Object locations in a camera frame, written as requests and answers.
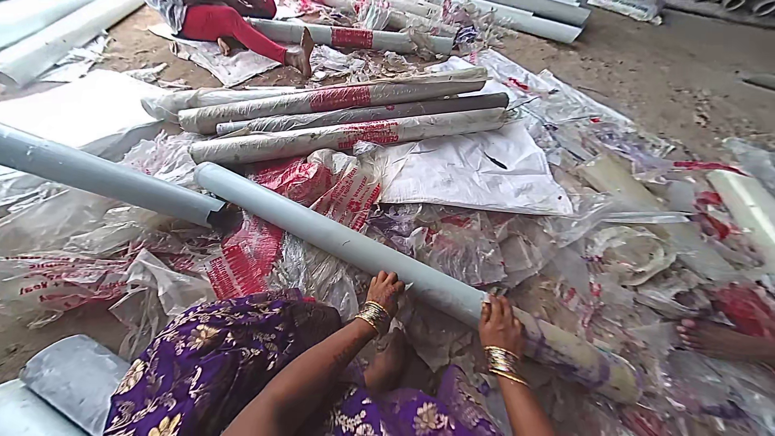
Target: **red pants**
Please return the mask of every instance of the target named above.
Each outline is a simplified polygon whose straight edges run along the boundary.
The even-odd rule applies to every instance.
[[[273,0],[266,2],[266,16],[270,18],[277,11]],[[277,45],[248,24],[236,9],[229,6],[189,6],[183,21],[181,35],[189,40],[213,41],[229,36],[245,44],[245,47],[285,64],[285,47]]]

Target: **bangle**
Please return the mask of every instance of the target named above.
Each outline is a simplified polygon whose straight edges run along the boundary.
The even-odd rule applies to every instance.
[[[517,364],[519,356],[501,347],[484,347],[484,353],[487,356],[487,367],[495,375],[505,377],[512,382],[521,383],[528,388],[530,385],[519,377]]]
[[[366,301],[363,309],[355,317],[368,322],[380,336],[386,334],[388,328],[390,328],[390,314],[388,314],[384,307],[374,301]]]

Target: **concrete floor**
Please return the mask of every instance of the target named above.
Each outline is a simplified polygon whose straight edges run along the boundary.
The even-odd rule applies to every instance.
[[[176,58],[168,41],[146,31],[159,21],[143,7],[111,29],[109,59],[97,67],[124,71],[166,62],[164,80],[219,86],[206,70]],[[677,158],[686,152],[689,158],[724,159],[720,141],[729,136],[775,139],[775,92],[738,79],[740,72],[775,73],[775,31],[670,10],[662,26],[652,26],[595,9],[570,46],[525,34],[504,43],[499,50],[522,66],[536,73],[548,68],[645,130],[679,141]],[[301,83],[289,67],[247,82]],[[35,330],[24,320],[0,316],[0,382],[15,378],[29,357],[71,334],[88,334],[116,351],[125,331],[107,307],[88,304]]]

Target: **bare foot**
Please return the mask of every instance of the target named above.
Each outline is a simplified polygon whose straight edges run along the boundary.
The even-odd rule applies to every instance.
[[[406,337],[400,329],[393,329],[387,347],[376,353],[374,359],[363,371],[366,387],[374,393],[395,389],[401,378],[406,355]]]
[[[775,341],[765,337],[707,321],[682,320],[676,329],[684,345],[708,357],[775,365]]]
[[[295,67],[306,78],[312,77],[312,66],[309,64],[309,57],[312,55],[313,48],[315,48],[315,41],[312,40],[309,29],[305,27],[304,33],[301,35],[301,50],[287,50],[285,52],[285,64]]]

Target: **purple saree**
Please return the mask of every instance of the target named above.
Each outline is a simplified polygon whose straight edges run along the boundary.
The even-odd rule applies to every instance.
[[[287,363],[338,328],[335,310],[300,301],[296,290],[192,307],[132,363],[111,398],[104,434],[220,434]],[[372,397],[353,384],[327,406],[316,434],[501,434],[456,366],[437,398],[414,389]]]

